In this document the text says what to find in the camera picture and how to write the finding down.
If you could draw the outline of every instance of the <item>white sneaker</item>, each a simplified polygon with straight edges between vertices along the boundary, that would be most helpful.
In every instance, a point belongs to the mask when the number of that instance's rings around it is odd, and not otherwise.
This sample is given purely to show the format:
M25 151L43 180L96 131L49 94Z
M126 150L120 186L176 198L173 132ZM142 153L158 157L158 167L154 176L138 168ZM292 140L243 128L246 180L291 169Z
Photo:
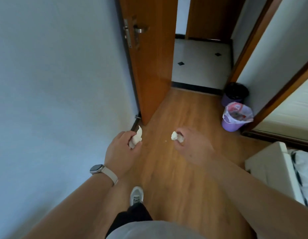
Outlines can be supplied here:
M143 189L139 186L134 187L130 195L130 206L136 203L143 203L143 199L144 199Z

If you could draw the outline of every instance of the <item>watch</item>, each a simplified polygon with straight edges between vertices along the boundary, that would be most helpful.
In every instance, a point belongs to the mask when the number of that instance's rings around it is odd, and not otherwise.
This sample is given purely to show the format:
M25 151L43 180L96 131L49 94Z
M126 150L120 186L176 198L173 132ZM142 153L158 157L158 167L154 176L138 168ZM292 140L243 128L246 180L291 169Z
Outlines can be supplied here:
M117 178L117 176L115 175L115 173L113 173L111 170L109 170L107 167L105 167L103 164L97 164L94 165L91 169L90 169L90 173L91 174L97 174L97 173L104 173L106 174L108 177L110 177L110 179L113 181L113 185L115 185L117 183L117 181L119 180Z

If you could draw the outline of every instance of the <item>purple trash can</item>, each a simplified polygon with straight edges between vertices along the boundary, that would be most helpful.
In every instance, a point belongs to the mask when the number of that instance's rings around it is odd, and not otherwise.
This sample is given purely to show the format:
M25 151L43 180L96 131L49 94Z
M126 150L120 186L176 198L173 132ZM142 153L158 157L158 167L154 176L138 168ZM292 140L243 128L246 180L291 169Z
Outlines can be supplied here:
M241 128L244 124L234 124L229 123L229 119L226 115L224 115L224 118L222 119L221 126L228 132L234 132L237 131L239 128Z
M221 99L221 104L226 107L231 102L242 103L242 100L249 95L248 89L239 83L231 82L224 90L224 95Z

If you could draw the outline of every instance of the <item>watch face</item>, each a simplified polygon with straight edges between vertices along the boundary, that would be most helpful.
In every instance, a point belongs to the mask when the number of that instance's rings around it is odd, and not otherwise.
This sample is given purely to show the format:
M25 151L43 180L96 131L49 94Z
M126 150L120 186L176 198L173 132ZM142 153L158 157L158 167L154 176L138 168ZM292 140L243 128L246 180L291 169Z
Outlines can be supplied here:
M94 166L90 169L90 172L97 171L97 170L99 170L102 166L103 166L103 164L94 165Z

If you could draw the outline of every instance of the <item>beige watch band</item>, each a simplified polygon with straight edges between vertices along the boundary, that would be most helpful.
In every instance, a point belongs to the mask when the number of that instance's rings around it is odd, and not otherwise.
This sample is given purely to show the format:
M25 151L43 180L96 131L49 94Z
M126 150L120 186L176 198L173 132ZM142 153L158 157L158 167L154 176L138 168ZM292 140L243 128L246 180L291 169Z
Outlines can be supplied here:
M109 170L107 167L105 167L104 165L102 166L102 168L100 169L100 173L104 173L106 174L108 177L110 177L110 179L113 181L113 185L115 185L117 183L117 181L119 180L118 177L116 176L115 173L113 173L111 170Z

